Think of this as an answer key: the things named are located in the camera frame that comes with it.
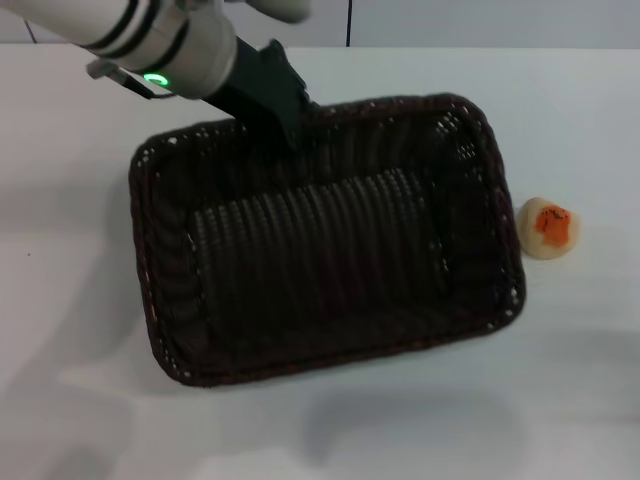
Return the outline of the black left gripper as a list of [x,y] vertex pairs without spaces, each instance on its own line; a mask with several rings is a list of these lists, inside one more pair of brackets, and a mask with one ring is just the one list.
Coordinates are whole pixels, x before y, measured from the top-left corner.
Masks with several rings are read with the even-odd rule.
[[231,115],[260,141],[278,151],[293,151],[295,179],[308,177],[306,147],[301,124],[318,114],[322,105],[312,101],[305,81],[290,64],[282,44],[273,39],[257,50],[236,40],[236,58],[227,80],[204,101]]

